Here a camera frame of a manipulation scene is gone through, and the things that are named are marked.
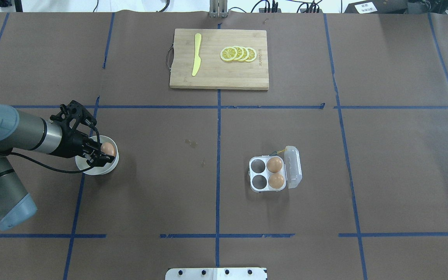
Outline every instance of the brown egg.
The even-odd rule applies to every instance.
[[[104,152],[105,154],[109,154],[110,156],[117,155],[117,151],[115,151],[114,145],[108,142],[101,144],[101,151]]]
[[[283,175],[276,173],[269,177],[269,186],[275,189],[280,189],[285,183],[285,177]]]
[[[273,157],[267,161],[267,170],[269,170],[272,173],[279,172],[281,170],[281,167],[283,167],[283,162],[278,157]]]

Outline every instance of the white label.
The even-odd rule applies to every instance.
[[[359,5],[354,5],[359,14],[367,14],[368,12],[377,11],[375,4],[373,2],[363,3]]]

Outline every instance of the knife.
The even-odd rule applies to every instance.
[[[193,62],[193,72],[192,76],[196,76],[198,70],[200,69],[201,58],[200,58],[200,43],[201,43],[201,34],[196,33],[194,35],[194,62]]]

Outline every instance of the wooden cutting board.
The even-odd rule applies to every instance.
[[[201,34],[201,65],[192,76],[194,35]],[[225,62],[221,50],[229,46],[252,47],[257,58],[252,62]],[[179,89],[268,90],[267,32],[265,30],[176,29],[170,87]]]

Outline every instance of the sliced lemon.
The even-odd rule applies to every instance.
[[[257,58],[257,51],[254,48],[247,48],[248,57],[245,59],[246,62],[252,62]]]
[[[249,57],[250,53],[247,47],[242,47],[243,48],[243,57],[238,59],[238,61],[245,61],[247,60],[247,58]]]
[[[224,61],[231,61],[238,55],[238,50],[233,47],[226,47],[220,51],[220,58]]]
[[[245,52],[245,48],[242,46],[232,46],[233,48],[236,49],[236,51],[238,51],[236,57],[233,60],[238,60],[238,59],[242,59],[246,52]]]

